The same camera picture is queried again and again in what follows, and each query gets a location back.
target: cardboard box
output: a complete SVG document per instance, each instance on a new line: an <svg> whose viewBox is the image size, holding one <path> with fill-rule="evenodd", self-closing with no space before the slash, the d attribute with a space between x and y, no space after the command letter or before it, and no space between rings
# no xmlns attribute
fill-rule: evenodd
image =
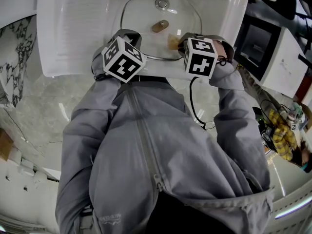
<svg viewBox="0 0 312 234"><path fill-rule="evenodd" d="M13 140L2 128L0 128L0 158L7 161L12 147Z"/></svg>

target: jacket zipper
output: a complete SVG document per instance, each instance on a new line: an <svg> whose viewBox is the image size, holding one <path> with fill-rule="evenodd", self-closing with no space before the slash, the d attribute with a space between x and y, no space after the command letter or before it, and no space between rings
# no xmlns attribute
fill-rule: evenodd
<svg viewBox="0 0 312 234"><path fill-rule="evenodd" d="M157 189L159 192L163 190L163 182L161 180L159 169L156 167L156 157L154 155L154 151L152 149L152 145L148 138L148 132L146 129L146 125L143 121L143 119L140 117L141 113L137 104L137 100L135 98L135 95L131 89L128 89L128 95L129 95L129 102L130 105L135 113L136 116L136 122L138 126L138 131L141 139L141 144L143 148L143 153L145 156L145 160L147 162L147 166L150 172L150 177L152 180L153 188Z"/></svg>

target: jacket sleeve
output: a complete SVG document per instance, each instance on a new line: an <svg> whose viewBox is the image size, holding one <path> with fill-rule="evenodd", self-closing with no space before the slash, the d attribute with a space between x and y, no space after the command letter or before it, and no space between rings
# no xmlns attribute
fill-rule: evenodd
<svg viewBox="0 0 312 234"><path fill-rule="evenodd" d="M97 81L74 109L63 131L61 177L56 219L61 234L73 233L73 223L88 206L89 179L93 160L102 143L116 106L112 105L120 82Z"/></svg>
<svg viewBox="0 0 312 234"><path fill-rule="evenodd" d="M269 189L262 138L239 72L230 63L217 65L210 84L219 88L220 112L214 118L218 144L257 187Z"/></svg>

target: jacket logo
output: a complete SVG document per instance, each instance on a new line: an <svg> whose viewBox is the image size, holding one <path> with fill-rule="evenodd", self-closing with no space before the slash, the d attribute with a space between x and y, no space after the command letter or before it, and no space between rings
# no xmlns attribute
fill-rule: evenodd
<svg viewBox="0 0 312 234"><path fill-rule="evenodd" d="M112 215L107 215L99 218L99 221L102 224L119 224L121 222L121 214L112 214Z"/></svg>

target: yellow plaid shirt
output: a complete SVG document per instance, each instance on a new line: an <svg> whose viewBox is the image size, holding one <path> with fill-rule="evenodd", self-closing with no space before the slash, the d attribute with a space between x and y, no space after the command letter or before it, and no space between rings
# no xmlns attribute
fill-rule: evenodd
<svg viewBox="0 0 312 234"><path fill-rule="evenodd" d="M283 159L289 161L293 158L292 150L298 147L296 137L285 121L283 121L281 115L275 112L275 110L271 109L269 118L275 127L272 137L274 146L278 154Z"/></svg>

